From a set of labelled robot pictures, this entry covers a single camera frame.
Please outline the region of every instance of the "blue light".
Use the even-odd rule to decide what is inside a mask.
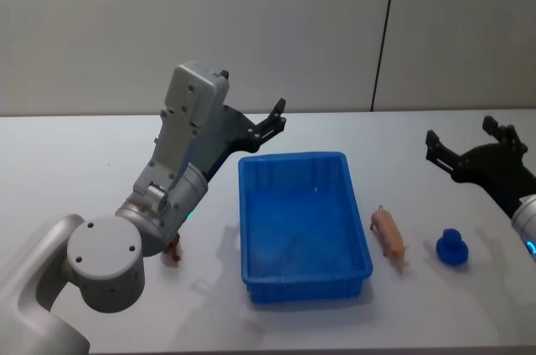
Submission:
[[[530,240],[528,240],[527,241],[527,247],[528,247],[528,250],[530,250],[531,254],[536,255],[536,244],[534,244]]]

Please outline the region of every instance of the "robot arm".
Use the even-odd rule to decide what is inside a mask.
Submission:
[[[64,285],[78,286],[97,311],[132,305],[145,285],[143,257],[166,249],[225,159],[256,152],[283,131],[283,99],[255,125],[223,105],[228,78],[193,62],[176,68],[152,158],[116,215],[87,222],[72,215],[25,245],[0,276],[2,355],[87,354],[87,340],[49,313]]]
[[[426,134],[426,159],[458,183],[475,183],[486,190],[512,220],[514,229],[536,254],[536,177],[523,165],[528,151],[512,125],[499,126],[486,116],[482,129],[497,143],[458,155],[441,144],[434,131]]]

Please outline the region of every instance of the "white table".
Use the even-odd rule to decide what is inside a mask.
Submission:
[[[288,115],[284,133],[261,148],[340,151],[348,157],[374,272],[358,299],[253,306],[240,279],[234,154],[181,229],[178,267],[145,260],[140,300],[121,313],[92,311],[73,286],[53,313],[90,339],[93,353],[223,350],[536,347],[536,265],[501,209],[478,186],[460,185],[425,160],[434,129],[464,152],[490,141],[482,119],[513,123],[536,172],[536,111],[442,111]],[[0,266],[44,220],[64,213],[113,214],[153,149],[155,116],[0,119]],[[367,230],[383,204],[410,246],[398,275]],[[439,263],[435,242],[458,228],[466,271]]]

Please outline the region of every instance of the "white wall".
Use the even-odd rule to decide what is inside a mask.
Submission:
[[[536,0],[392,0],[375,110],[536,106]]]
[[[370,106],[387,0],[0,0],[0,114],[148,113],[174,65],[264,111]]]

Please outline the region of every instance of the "blue plastic basket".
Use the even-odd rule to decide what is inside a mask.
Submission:
[[[239,162],[242,281],[253,302],[356,296],[372,274],[346,157]]]

